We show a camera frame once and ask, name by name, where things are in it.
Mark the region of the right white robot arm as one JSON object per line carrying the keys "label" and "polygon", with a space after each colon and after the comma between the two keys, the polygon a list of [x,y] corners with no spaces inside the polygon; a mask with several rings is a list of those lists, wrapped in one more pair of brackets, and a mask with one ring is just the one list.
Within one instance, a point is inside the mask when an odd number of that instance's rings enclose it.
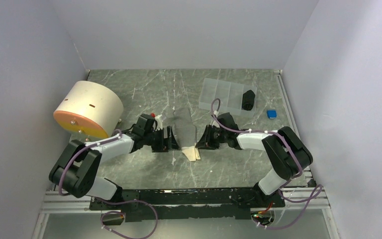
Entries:
{"label": "right white robot arm", "polygon": [[253,194],[254,202],[261,207],[313,162],[312,154],[289,126],[273,131],[239,129],[229,113],[213,116],[213,123],[205,127],[196,147],[216,150],[222,143],[237,150],[252,149],[267,154],[272,169],[255,185]]}

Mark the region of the grey underwear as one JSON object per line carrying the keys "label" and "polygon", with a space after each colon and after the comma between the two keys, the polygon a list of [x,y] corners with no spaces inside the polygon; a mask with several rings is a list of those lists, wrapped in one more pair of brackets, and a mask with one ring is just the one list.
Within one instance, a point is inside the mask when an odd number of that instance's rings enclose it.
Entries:
{"label": "grey underwear", "polygon": [[201,160],[196,148],[196,127],[188,108],[178,108],[174,112],[174,132],[181,152],[190,162]]}

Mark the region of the black striped underwear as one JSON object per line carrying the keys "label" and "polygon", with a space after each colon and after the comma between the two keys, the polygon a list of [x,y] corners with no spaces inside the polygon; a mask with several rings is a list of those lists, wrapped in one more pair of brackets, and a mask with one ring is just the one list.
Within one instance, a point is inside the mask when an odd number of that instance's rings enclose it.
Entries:
{"label": "black striped underwear", "polygon": [[256,95],[252,90],[247,90],[242,95],[241,109],[245,111],[251,111],[255,104]]}

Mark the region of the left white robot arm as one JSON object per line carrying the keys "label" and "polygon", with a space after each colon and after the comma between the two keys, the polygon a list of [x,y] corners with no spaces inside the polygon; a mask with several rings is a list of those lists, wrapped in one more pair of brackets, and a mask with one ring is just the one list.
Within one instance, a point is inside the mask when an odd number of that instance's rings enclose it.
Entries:
{"label": "left white robot arm", "polygon": [[164,127],[160,116],[141,114],[126,130],[116,129],[112,136],[92,142],[72,140],[63,150],[49,173],[50,182],[61,196],[91,196],[102,200],[109,209],[117,209],[123,199],[123,188],[97,176],[101,163],[151,147],[153,153],[179,150],[173,128]]}

